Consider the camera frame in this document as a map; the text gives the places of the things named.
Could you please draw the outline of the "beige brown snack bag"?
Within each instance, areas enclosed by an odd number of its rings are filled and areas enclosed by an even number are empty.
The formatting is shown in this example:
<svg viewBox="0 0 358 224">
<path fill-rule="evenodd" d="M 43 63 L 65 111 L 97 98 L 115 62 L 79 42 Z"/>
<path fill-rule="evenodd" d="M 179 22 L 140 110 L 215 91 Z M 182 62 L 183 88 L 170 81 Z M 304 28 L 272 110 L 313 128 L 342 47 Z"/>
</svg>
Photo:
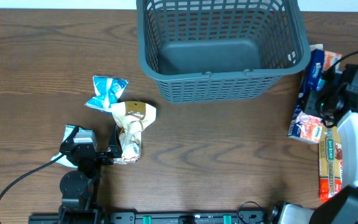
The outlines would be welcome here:
<svg viewBox="0 0 358 224">
<path fill-rule="evenodd" d="M 125 101 L 111 105 L 111 114 L 121 129 L 119 142 L 122 154 L 114 159 L 117 164 L 137 162 L 142 153 L 142 134 L 157 116 L 157 109 L 140 101 Z"/>
</svg>

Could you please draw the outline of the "Kleenex tissue multipack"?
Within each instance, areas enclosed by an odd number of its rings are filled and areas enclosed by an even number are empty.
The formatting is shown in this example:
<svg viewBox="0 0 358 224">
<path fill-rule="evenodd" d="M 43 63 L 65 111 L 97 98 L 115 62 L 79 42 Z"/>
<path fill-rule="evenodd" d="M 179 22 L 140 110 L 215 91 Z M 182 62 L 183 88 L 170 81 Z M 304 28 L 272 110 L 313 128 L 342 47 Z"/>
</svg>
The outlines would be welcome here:
<svg viewBox="0 0 358 224">
<path fill-rule="evenodd" d="M 304 70 L 295 110 L 291 117 L 287 134 L 289 138 L 308 144 L 319 143 L 323 130 L 321 118 L 305 113 L 301 108 L 301 100 L 311 90 L 320 91 L 323 88 L 322 73 L 341 58 L 342 54 L 327 50 L 314 49 L 311 51 L 310 62 Z"/>
</svg>

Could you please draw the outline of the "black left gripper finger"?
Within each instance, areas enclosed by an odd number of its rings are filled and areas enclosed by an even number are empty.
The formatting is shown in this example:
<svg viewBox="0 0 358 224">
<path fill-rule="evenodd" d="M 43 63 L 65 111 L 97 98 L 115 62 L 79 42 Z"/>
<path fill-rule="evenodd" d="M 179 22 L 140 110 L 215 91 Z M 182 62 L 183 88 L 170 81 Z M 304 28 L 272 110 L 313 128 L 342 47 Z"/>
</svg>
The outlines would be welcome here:
<svg viewBox="0 0 358 224">
<path fill-rule="evenodd" d="M 109 141 L 108 141 L 108 154 L 112 158 L 121 158 L 122 146 L 119 140 L 119 127 L 114 125 Z"/>
<path fill-rule="evenodd" d="M 75 138 L 76 134 L 78 133 L 79 129 L 80 129 L 79 126 L 66 125 L 65 133 L 63 135 L 62 146 L 73 144 L 74 138 Z"/>
</svg>

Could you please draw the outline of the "San Remo spaghetti packet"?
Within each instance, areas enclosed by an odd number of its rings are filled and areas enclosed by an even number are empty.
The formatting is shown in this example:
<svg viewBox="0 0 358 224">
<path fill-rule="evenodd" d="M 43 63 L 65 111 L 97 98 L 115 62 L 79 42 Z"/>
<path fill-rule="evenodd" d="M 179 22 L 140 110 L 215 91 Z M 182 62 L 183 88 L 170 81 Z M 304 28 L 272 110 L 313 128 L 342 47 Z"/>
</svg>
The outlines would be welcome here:
<svg viewBox="0 0 358 224">
<path fill-rule="evenodd" d="M 319 140 L 319 199 L 327 202 L 342 188 L 342 144 L 337 127 L 323 126 Z"/>
</svg>

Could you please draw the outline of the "beige paper bag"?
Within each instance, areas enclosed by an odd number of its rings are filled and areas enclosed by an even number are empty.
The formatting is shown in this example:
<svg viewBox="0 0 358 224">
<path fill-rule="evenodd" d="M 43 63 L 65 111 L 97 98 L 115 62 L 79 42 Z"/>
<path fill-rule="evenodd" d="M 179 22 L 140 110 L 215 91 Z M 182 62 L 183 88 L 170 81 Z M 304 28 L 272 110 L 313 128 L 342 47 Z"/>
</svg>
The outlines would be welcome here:
<svg viewBox="0 0 358 224">
<path fill-rule="evenodd" d="M 314 51 L 314 50 L 323 50 L 323 44 L 313 44 L 310 45 L 310 50 Z"/>
</svg>

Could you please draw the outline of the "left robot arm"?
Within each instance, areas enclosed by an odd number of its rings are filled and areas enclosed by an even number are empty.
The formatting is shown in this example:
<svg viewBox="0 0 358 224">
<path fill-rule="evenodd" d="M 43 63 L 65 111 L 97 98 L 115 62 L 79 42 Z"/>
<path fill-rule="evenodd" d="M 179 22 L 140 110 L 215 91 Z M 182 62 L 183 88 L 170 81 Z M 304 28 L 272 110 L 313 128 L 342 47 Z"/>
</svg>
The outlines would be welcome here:
<svg viewBox="0 0 358 224">
<path fill-rule="evenodd" d="M 122 156 L 119 127 L 113 127 L 106 152 L 98 152 L 93 131 L 81 131 L 75 126 L 60 145 L 59 152 L 76 166 L 60 181 L 62 204 L 59 223 L 104 224 L 111 221 L 105 208 L 97 204 L 101 167 L 111 166 Z"/>
</svg>

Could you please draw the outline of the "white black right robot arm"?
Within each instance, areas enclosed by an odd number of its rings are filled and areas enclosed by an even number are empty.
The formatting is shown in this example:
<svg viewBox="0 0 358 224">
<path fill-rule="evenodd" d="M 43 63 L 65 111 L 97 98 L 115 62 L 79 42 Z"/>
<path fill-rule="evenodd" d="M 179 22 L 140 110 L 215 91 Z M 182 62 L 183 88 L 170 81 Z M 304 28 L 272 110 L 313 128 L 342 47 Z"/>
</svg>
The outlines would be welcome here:
<svg viewBox="0 0 358 224">
<path fill-rule="evenodd" d="M 290 203 L 276 205 L 268 223 L 357 223 L 358 221 L 358 65 L 347 64 L 341 74 L 323 74 L 321 91 L 301 99 L 302 110 L 337 127 L 342 141 L 343 188 L 311 210 Z"/>
</svg>

